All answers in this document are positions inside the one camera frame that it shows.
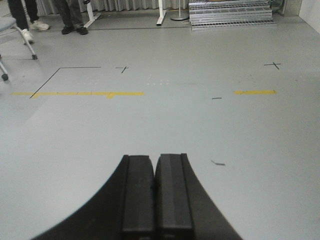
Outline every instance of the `wall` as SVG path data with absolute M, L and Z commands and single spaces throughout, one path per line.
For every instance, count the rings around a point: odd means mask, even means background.
M 303 0 L 299 17 L 320 33 L 320 0 Z

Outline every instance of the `stacked metal grate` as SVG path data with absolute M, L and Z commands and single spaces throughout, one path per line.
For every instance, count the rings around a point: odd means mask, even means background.
M 193 31 L 276 24 L 268 0 L 189 0 L 189 15 Z

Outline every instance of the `black cross mark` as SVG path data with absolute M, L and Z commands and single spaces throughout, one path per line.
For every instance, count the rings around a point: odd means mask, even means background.
M 214 162 L 213 160 L 211 160 L 211 162 L 214 163 L 214 164 L 217 165 L 217 166 L 225 166 L 224 163 L 217 163 L 217 162 Z
M 127 67 L 127 66 L 125 66 L 125 67 L 116 67 L 116 69 L 123 69 L 122 72 L 121 72 L 121 73 L 123 74 L 124 71 L 125 71 L 126 69 L 128 69 L 128 67 Z
M 281 63 L 275 63 L 273 61 L 272 64 L 265 64 L 264 66 L 271 66 L 271 65 L 274 65 L 279 70 L 280 68 L 277 65 L 281 65 Z

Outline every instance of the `yellow tape line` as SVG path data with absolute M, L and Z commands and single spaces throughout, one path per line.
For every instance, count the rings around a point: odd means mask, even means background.
M 238 94 L 238 95 L 277 94 L 277 91 L 275 90 L 234 91 L 234 94 Z
M 13 92 L 11 95 L 28 95 L 32 96 L 34 92 Z M 112 99 L 114 96 L 142 96 L 144 92 L 130 91 L 63 91 L 63 92 L 37 92 L 33 95 L 33 99 L 40 96 L 106 96 L 107 99 Z

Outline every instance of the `black shoe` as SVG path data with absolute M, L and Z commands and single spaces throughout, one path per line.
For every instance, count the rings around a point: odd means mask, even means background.
M 62 33 L 63 35 L 66 35 L 66 34 L 69 34 L 69 33 L 73 32 L 74 30 L 75 30 L 75 28 L 74 28 L 73 26 L 65 26 L 65 27 L 62 29 L 61 33 Z
M 84 26 L 77 28 L 76 31 L 80 33 L 80 35 L 88 34 L 88 30 Z

